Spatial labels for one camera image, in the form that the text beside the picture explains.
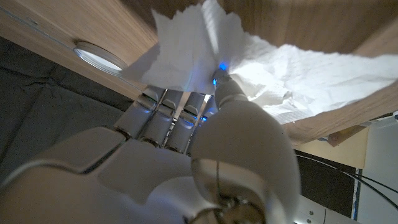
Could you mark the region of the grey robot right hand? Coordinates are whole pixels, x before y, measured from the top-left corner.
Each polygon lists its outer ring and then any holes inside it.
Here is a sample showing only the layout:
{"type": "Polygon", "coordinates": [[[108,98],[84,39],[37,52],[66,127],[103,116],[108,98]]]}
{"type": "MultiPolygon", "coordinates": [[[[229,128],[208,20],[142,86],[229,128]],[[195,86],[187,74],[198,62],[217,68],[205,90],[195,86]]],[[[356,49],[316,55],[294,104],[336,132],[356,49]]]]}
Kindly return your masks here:
{"type": "Polygon", "coordinates": [[[300,174],[282,126],[237,75],[213,79],[217,112],[159,145],[160,108],[132,107],[36,155],[1,184],[2,223],[292,223],[300,174]]]}

